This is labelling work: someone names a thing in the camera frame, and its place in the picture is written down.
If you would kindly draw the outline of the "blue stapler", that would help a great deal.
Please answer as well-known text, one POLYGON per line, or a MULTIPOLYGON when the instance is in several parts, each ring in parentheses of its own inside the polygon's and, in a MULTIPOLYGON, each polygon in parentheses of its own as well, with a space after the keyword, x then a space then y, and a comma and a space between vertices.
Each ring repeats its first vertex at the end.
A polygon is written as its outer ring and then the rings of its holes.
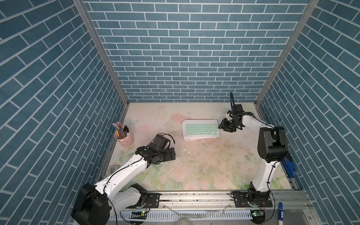
POLYGON ((296 176, 296 170, 295 170, 295 166, 293 163, 293 160, 291 158, 290 155, 287 155, 283 160, 282 160, 282 165, 287 173, 287 175, 290 178, 294 178, 296 176))

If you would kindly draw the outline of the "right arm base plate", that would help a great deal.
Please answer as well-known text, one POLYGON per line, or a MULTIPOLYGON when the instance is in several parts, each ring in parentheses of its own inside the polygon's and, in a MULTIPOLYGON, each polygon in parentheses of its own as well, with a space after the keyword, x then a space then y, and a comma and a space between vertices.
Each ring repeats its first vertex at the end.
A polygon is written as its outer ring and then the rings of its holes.
POLYGON ((247 208, 247 207, 273 207, 272 200, 270 198, 270 191, 267 192, 241 192, 232 191, 230 197, 233 199, 236 208, 247 208))

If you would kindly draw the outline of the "blue white marker pen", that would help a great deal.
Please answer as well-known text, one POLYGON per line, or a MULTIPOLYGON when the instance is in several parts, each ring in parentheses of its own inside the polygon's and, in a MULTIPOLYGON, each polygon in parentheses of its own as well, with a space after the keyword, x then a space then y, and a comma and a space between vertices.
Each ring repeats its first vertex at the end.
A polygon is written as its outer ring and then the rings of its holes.
POLYGON ((283 211, 283 203, 280 202, 278 204, 278 225, 283 225, 284 211, 283 211))

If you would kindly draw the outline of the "aluminium front rail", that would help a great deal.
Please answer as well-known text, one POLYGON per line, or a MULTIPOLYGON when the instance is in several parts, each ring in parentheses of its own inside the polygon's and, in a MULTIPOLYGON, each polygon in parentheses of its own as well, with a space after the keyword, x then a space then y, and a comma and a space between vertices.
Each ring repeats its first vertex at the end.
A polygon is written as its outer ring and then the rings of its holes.
MULTIPOLYGON (((165 210, 230 210, 238 208, 254 209, 248 203, 246 194, 242 194, 238 200, 234 200, 230 190, 217 191, 148 191, 148 197, 151 199, 151 208, 165 210)), ((275 201, 272 205, 267 202, 261 206, 262 209, 273 209, 280 202, 284 209, 303 210, 313 209, 307 193, 304 190, 274 190, 270 199, 275 201)))

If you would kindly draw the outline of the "pink pen cup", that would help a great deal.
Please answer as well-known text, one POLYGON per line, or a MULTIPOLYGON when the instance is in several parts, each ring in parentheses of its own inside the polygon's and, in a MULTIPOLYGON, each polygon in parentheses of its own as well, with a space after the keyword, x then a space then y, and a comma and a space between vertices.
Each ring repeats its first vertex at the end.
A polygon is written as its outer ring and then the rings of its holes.
POLYGON ((127 133, 126 137, 120 138, 118 133, 116 132, 114 134, 114 138, 117 140, 117 142, 124 148, 129 148, 134 145, 134 137, 131 133, 127 133))

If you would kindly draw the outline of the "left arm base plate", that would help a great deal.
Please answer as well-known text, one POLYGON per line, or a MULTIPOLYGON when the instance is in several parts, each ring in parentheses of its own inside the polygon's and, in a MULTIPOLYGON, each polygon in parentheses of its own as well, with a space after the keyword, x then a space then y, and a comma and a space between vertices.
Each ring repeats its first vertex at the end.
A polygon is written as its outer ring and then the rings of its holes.
POLYGON ((128 206, 127 209, 144 208, 145 206, 150 209, 158 208, 159 202, 160 193, 148 192, 146 196, 142 194, 138 202, 135 205, 128 206))

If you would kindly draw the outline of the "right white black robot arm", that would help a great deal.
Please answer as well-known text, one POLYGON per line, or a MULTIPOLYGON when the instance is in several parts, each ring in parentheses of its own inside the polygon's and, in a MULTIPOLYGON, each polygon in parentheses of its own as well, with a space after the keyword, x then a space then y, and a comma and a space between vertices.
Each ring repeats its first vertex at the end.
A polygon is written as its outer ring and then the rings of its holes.
POLYGON ((236 132, 238 129, 251 128, 259 135, 257 152, 262 159, 255 179, 247 189, 247 200, 268 200, 270 198, 270 182, 277 163, 289 153, 288 139, 285 129, 281 126, 268 124, 251 113, 243 110, 241 104, 231 103, 231 110, 218 127, 226 132, 236 132))

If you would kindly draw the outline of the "coloured pens bundle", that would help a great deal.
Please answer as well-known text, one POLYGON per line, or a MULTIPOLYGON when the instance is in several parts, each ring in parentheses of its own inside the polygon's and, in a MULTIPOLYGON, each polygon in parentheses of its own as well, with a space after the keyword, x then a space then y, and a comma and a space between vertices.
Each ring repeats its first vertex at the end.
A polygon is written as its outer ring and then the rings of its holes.
POLYGON ((125 138, 129 133, 129 128, 127 126, 122 126, 122 124, 118 121, 112 123, 114 128, 116 129, 116 133, 120 139, 125 138))

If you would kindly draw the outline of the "green key keyboard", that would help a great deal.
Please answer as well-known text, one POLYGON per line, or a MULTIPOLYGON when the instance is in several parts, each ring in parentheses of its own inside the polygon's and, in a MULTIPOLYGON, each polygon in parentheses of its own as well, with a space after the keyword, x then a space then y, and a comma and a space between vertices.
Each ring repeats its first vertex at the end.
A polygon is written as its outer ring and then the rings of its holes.
POLYGON ((220 136, 217 120, 188 119, 182 122, 181 128, 186 138, 212 138, 220 136))

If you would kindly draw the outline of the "white key keyboard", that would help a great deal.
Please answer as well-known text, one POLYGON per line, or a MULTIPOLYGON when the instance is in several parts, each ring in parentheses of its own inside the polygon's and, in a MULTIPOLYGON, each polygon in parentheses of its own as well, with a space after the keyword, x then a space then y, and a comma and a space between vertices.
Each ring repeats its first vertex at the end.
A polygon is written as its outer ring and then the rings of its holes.
POLYGON ((217 138, 220 136, 219 129, 215 123, 184 123, 181 128, 184 141, 217 138))

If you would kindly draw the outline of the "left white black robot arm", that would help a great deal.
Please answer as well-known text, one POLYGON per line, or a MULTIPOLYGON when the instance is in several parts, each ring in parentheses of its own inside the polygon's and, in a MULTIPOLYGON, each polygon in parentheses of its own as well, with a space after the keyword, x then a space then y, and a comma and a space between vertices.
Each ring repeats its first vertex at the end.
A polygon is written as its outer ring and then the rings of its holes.
POLYGON ((152 207, 152 201, 147 197, 148 191, 137 183, 126 191, 122 189, 151 165, 175 160, 176 153, 171 147, 172 143, 175 140, 170 134, 158 133, 148 145, 138 147, 130 160, 114 173, 94 185, 83 185, 78 192, 71 217, 80 225, 105 225, 111 212, 118 217, 128 207, 145 208, 142 213, 138 213, 139 219, 128 220, 131 225, 141 224, 152 207))

